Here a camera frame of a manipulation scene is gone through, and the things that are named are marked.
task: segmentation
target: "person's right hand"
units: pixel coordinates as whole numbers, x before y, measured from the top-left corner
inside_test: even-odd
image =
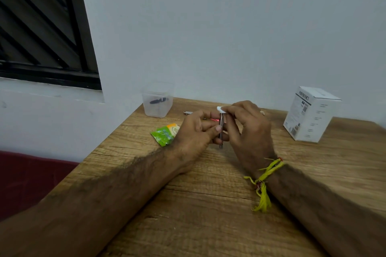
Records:
[[[268,167],[277,159],[271,137],[271,123],[260,113],[260,109],[251,101],[234,103],[224,106],[226,114],[226,130],[229,142],[243,167],[254,177],[261,172],[258,169]],[[243,125],[240,133],[235,118]]]

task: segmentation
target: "table top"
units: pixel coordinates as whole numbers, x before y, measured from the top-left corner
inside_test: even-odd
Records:
[[[53,193],[108,173],[158,148],[151,131],[181,124],[183,111],[218,103],[174,99],[165,118],[141,105]],[[333,191],[386,216],[386,130],[373,122],[333,118],[319,143],[294,141],[286,112],[263,109],[277,154]],[[277,202],[253,212],[258,198],[229,143],[210,146],[187,174],[169,182],[106,246],[100,256],[326,256]]]

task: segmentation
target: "clear plastic container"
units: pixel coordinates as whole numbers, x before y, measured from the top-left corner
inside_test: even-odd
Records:
[[[173,104],[174,84],[168,82],[152,82],[142,90],[145,114],[163,118]]]

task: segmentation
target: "person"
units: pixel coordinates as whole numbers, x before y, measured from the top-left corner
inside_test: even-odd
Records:
[[[257,179],[276,159],[270,122],[250,101],[223,107],[229,141],[245,170]],[[109,175],[48,196],[0,223],[1,256],[96,256],[167,182],[189,172],[210,143],[221,144],[218,111],[186,117],[174,141]],[[237,119],[242,132],[236,125]],[[269,176],[268,190],[331,256],[384,256],[383,217],[333,193],[286,164]]]

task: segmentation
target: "person's left arm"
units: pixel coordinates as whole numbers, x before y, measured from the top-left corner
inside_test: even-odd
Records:
[[[210,143],[221,144],[217,112],[186,117],[170,146],[91,179],[0,223],[0,256],[94,257],[142,206]]]

